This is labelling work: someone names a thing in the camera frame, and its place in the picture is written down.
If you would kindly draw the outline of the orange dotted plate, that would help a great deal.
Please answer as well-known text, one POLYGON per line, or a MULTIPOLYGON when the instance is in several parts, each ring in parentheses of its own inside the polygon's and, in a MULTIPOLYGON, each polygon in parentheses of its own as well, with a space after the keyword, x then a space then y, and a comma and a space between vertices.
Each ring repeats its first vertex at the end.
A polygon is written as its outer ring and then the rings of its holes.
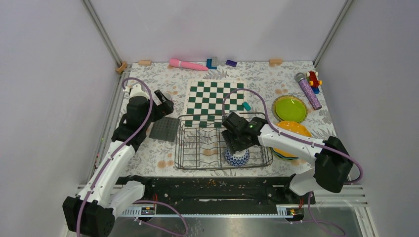
MULTIPOLYGON (((309 130, 305 126, 294 121, 281 121, 281 122, 276 123, 276 126, 284 130, 302 135, 302 136, 306 136, 310 138, 312 137, 312 134, 309 132, 309 130)), ((285 152, 279 149, 275 149, 275 150, 281 153, 285 152)))

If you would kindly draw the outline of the blue grey mug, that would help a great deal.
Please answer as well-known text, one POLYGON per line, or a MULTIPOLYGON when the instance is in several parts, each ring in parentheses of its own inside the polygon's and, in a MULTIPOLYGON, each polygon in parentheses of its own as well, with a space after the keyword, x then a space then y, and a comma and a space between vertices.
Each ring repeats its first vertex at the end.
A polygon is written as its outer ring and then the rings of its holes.
POLYGON ((163 93, 163 96, 164 96, 167 100, 172 100, 172 96, 171 96, 171 94, 170 94, 170 93, 168 93, 168 92, 164 92, 164 93, 163 93))

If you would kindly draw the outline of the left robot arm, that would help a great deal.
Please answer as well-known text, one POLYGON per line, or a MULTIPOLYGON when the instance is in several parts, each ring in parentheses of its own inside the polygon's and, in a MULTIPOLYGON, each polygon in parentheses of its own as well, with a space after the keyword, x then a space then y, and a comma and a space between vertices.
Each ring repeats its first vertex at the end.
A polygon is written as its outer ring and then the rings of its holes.
POLYGON ((143 181, 128 181, 127 187, 114 195, 111 191, 122 169, 147 137, 150 124, 174 111, 174 102, 168 93, 156 90, 154 94, 159 105, 141 89, 130 91, 126 112, 112 135, 104 160, 86 186, 75 197, 66 197, 63 202, 70 231, 88 237, 107 237, 115 220, 134 201, 147 203, 153 198, 152 188, 143 181))

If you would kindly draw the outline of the metal wire dish rack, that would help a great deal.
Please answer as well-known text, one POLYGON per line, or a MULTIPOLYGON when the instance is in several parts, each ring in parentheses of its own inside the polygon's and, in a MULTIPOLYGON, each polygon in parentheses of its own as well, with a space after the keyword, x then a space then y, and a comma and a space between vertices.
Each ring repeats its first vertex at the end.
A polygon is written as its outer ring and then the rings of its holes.
POLYGON ((252 146, 249 157, 228 159, 222 137, 222 114, 181 115, 175 146, 175 167, 183 170, 259 168, 273 162, 269 148, 252 146))

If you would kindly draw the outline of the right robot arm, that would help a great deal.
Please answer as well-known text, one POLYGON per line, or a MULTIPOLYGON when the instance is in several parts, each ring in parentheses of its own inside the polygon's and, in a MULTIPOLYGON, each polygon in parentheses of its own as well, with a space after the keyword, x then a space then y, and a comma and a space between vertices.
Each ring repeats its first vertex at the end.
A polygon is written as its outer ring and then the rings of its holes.
POLYGON ((229 113, 222 126, 222 136, 232 155, 263 146, 285 151, 313 166, 291 176, 283 190, 284 199, 290 203, 298 202, 311 191, 340 193, 354 164, 342 142, 333 136, 327 140, 310 138, 281 129, 263 118, 247 120, 236 112, 229 113))

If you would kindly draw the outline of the blue white patterned bowl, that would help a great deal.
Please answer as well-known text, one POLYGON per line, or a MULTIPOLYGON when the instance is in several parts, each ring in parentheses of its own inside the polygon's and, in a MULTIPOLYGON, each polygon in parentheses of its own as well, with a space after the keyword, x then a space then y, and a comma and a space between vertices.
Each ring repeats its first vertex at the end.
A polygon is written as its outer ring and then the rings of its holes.
POLYGON ((234 167, 241 167, 249 162, 250 152, 248 149, 246 149, 232 154, 229 149, 226 149, 224 157, 229 165, 234 167))

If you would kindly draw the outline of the plain lime green plate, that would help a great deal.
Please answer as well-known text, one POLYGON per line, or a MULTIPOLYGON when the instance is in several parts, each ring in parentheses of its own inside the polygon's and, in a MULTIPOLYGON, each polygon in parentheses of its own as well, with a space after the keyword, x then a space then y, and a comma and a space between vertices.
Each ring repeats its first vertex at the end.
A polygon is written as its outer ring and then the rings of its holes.
POLYGON ((279 97, 273 103, 273 112, 279 120, 303 122, 307 117, 307 107, 298 98, 279 97))

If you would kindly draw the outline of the teal dotted plate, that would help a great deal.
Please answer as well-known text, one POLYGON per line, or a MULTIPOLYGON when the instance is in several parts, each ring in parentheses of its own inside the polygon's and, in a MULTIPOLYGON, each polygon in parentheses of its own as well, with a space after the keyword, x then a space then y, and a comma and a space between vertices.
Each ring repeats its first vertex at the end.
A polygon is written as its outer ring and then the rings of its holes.
POLYGON ((276 151, 273 148, 270 148, 270 150, 271 150, 272 154, 275 155, 277 158, 281 158, 281 159, 284 159, 284 160, 297 160, 297 159, 299 159, 299 157, 297 157, 295 155, 292 155, 292 154, 289 154, 289 153, 286 153, 286 152, 281 153, 281 152, 276 151))

